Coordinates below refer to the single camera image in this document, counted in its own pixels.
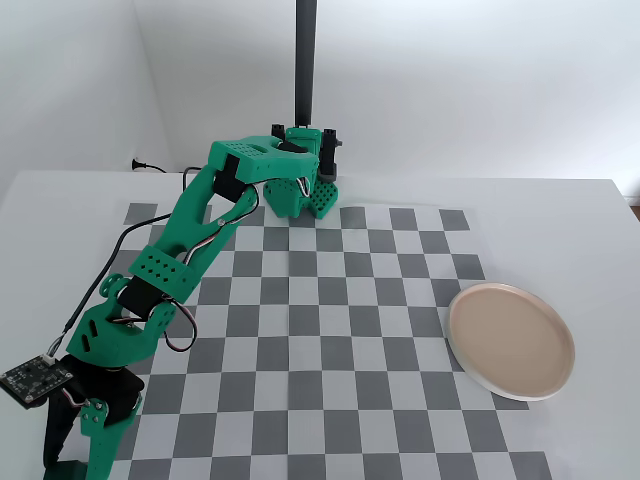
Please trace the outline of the green gripper black servo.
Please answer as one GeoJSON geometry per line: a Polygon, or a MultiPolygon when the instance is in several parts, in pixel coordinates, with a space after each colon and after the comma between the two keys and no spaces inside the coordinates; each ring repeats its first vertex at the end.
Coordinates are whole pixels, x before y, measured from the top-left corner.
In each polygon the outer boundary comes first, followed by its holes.
{"type": "Polygon", "coordinates": [[[121,307],[109,301],[90,308],[81,319],[62,363],[78,379],[78,403],[68,391],[48,399],[43,464],[54,466],[81,410],[81,434],[90,438],[86,480],[105,480],[126,430],[142,402],[144,382],[128,366],[151,357],[173,320],[176,307],[160,303],[144,327],[128,327],[113,319],[121,307]]]}

